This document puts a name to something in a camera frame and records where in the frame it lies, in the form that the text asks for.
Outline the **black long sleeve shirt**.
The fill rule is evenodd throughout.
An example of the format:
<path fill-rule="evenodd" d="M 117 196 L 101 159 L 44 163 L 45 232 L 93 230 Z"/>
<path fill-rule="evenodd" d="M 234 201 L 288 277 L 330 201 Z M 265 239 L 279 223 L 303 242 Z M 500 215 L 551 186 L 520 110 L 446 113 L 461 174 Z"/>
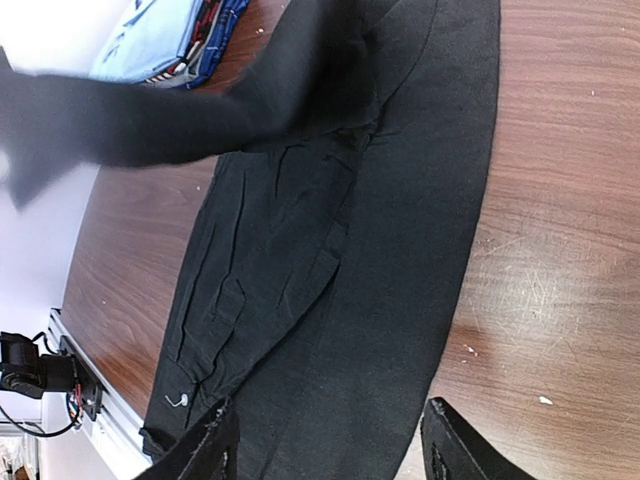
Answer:
<path fill-rule="evenodd" d="M 496 1 L 293 1 L 224 93 L 1 67 L 17 206 L 86 161 L 216 156 L 141 430 L 209 409 L 236 479 L 391 479 L 449 336 L 496 121 Z"/>

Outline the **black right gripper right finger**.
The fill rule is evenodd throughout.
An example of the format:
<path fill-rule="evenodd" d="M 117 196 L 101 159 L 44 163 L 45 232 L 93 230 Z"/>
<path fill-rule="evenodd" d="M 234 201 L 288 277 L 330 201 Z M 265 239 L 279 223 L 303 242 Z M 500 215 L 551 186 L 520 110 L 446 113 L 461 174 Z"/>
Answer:
<path fill-rule="evenodd" d="M 430 480 L 534 480 L 500 454 L 444 398 L 427 400 L 420 426 Z"/>

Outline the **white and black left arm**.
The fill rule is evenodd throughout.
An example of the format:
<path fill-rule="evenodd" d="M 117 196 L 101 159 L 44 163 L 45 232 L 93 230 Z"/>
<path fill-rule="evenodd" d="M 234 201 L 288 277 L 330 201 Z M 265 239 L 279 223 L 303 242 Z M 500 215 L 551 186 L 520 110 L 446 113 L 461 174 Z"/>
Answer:
<path fill-rule="evenodd" d="M 41 400 L 45 393 L 68 393 L 77 384 L 74 357 L 54 352 L 42 331 L 33 338 L 1 333 L 1 390 Z"/>

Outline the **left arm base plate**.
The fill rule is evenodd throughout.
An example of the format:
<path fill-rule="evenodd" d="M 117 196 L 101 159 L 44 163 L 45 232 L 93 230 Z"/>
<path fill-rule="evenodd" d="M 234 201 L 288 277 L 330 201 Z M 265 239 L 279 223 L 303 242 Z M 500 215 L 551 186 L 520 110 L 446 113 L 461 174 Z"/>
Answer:
<path fill-rule="evenodd" d="M 104 386 L 69 336 L 60 337 L 59 349 L 74 362 L 75 385 L 66 397 L 70 419 L 77 426 L 84 420 L 96 421 L 102 409 Z"/>

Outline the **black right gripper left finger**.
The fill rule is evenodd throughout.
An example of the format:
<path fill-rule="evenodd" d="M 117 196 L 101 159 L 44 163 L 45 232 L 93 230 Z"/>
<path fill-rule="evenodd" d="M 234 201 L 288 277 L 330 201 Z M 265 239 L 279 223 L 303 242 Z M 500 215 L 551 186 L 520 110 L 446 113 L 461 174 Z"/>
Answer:
<path fill-rule="evenodd" d="M 225 398 L 135 480 L 236 479 L 239 439 L 238 415 L 232 400 Z"/>

